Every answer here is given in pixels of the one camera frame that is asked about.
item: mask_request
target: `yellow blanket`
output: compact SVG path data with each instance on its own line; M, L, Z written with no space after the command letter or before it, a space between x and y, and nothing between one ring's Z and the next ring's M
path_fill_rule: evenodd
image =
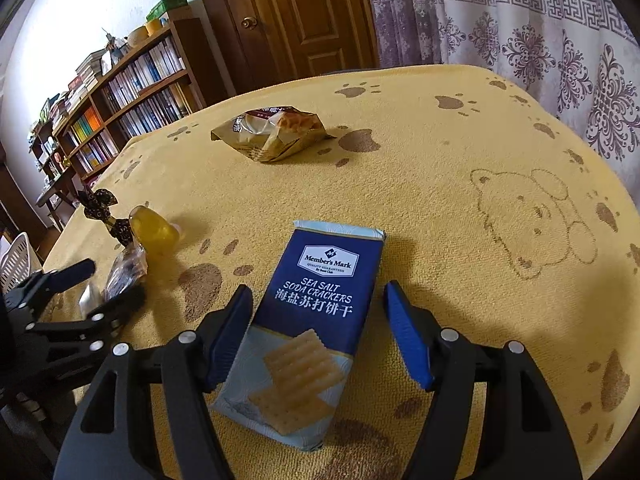
M324 140L259 164L210 130L251 108L319 115ZM414 450L430 395L407 375L382 310L399 280L412 302L471 341L522 341L562 409L585 476L640 403L640 221L607 167L527 93L492 72L421 66L266 88L133 139L97 187L124 218L149 206L184 229L150 269L148 301L126 327L135 348L168 341L223 307L239 283L259 301L295 219L384 229L388 239L364 334L324 448L305 454L214 413L239 480L392 480ZM104 285L120 250L78 210L46 269L81 258ZM54 320L77 319L80 290ZM476 388L459 476L471 473L482 420ZM159 388L162 463L179 476Z

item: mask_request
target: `blue cracker package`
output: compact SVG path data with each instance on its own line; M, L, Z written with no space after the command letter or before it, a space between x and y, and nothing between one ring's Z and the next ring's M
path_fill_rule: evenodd
M351 370L385 233L294 225L213 407L310 451L322 444Z

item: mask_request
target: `cartoon bear outline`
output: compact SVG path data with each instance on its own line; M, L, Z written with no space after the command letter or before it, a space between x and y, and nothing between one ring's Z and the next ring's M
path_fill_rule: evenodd
M524 280L573 254L584 264L597 256L595 238L580 218L566 184L547 170L531 175L473 170L484 228L501 243L513 270Z

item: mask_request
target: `cracker package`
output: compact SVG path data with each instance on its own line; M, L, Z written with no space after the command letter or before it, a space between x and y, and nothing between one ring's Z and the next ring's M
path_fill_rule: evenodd
M211 131L211 140L224 140L256 162L276 162L330 139L317 115L291 106L249 110Z
M300 221L213 407L263 435L317 449L342 395L385 234Z

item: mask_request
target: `green box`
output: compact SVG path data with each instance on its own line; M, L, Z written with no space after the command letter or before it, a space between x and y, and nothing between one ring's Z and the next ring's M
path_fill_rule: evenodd
M187 0L160 0L156 6L151 9L151 12L146 16L146 20L150 22L156 18L162 16L170 9L177 9L177 7L183 7L187 5Z

